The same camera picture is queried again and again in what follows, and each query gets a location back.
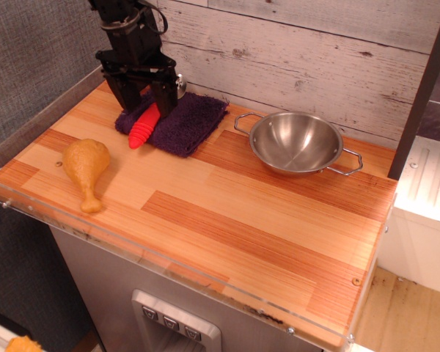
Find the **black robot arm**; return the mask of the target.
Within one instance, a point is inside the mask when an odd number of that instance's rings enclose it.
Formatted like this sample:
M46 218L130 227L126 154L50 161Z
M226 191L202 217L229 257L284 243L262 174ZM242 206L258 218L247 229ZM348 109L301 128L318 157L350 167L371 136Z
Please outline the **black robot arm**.
M96 59L115 98L126 112L141 103L140 92L150 87L162 117L177 106L176 61L161 51L166 16L148 1L91 1L100 27L111 44Z

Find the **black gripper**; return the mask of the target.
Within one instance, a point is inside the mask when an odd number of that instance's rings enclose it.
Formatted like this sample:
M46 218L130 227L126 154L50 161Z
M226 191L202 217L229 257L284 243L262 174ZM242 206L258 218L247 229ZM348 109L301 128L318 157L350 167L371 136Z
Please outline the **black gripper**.
M161 35L168 29L166 16L154 14L102 14L101 29L107 34L110 50L99 51L103 77L125 112L141 103L138 86L148 84L162 118L177 106L175 60L161 52Z

